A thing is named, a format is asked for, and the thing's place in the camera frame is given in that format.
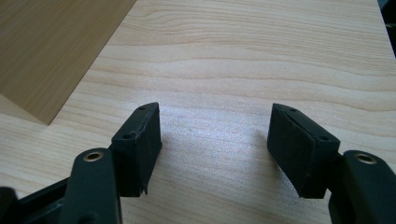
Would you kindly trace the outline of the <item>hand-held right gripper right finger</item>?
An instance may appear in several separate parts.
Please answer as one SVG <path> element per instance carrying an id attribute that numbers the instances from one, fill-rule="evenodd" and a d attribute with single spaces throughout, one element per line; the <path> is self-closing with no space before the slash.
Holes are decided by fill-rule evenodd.
<path id="1" fill-rule="evenodd" d="M 296 108 L 273 104 L 267 148 L 300 197 L 322 199 L 340 140 Z"/>

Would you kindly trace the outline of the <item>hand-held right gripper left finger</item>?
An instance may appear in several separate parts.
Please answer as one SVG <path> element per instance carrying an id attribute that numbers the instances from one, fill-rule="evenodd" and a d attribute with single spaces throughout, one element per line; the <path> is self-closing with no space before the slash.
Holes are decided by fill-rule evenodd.
<path id="1" fill-rule="evenodd" d="M 148 193 L 149 181 L 163 146 L 157 102 L 139 106 L 111 139 L 121 197 Z"/>

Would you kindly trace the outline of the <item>wooden tea box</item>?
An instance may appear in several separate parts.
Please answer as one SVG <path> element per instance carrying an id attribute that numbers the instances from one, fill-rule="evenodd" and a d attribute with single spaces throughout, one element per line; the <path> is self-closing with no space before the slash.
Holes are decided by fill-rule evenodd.
<path id="1" fill-rule="evenodd" d="M 0 0 L 0 113 L 50 124 L 137 0 Z"/>

